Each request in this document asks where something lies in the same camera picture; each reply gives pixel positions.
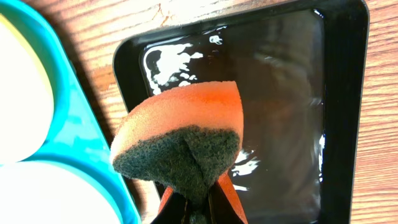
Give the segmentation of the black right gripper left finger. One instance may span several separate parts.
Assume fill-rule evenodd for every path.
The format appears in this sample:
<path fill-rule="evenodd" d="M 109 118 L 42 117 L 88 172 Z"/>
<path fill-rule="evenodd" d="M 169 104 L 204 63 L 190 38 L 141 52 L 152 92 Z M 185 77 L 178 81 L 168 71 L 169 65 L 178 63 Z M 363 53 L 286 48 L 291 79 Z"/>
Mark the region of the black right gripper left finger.
<path fill-rule="evenodd" d="M 151 224 L 189 224 L 190 202 L 181 194 L 165 191 Z"/>

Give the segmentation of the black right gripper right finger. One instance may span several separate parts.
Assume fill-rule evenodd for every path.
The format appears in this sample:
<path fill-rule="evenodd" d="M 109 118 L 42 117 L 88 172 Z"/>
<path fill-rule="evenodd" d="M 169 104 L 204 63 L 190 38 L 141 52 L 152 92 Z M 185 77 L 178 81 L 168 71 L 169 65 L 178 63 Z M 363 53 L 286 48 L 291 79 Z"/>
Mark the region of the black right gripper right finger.
<path fill-rule="evenodd" d="M 207 221 L 209 224 L 243 224 L 242 219 L 223 192 L 221 185 L 215 183 L 208 192 Z"/>

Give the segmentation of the orange green scrub sponge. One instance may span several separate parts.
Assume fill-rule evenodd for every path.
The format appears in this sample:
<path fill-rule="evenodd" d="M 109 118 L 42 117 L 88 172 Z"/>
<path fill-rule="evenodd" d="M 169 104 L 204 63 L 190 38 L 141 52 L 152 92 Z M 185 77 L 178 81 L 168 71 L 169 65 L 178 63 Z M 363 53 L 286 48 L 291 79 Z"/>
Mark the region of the orange green scrub sponge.
<path fill-rule="evenodd" d="M 246 215 L 228 176 L 243 143 L 243 106 L 234 81 L 175 87 L 136 106 L 111 144 L 110 161 L 130 179 L 152 180 L 190 202 L 190 223 L 208 223 L 217 182 L 238 217 Z"/>

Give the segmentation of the light green plate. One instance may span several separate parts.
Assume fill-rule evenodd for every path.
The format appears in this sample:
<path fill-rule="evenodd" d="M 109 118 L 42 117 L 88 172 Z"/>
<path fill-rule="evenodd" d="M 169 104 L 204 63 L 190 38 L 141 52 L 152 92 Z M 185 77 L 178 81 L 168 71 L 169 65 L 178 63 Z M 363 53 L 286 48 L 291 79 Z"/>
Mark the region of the light green plate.
<path fill-rule="evenodd" d="M 88 174 L 58 162 L 1 167 L 1 224 L 121 224 L 108 191 Z"/>

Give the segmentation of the yellow plate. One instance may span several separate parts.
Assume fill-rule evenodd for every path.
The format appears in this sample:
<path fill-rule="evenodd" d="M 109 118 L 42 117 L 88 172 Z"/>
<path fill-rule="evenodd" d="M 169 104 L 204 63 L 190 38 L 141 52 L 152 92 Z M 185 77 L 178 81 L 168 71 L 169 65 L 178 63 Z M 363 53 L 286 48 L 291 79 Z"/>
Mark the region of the yellow plate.
<path fill-rule="evenodd" d="M 1 164 L 22 161 L 45 142 L 54 113 L 52 87 L 34 49 L 1 16 Z"/>

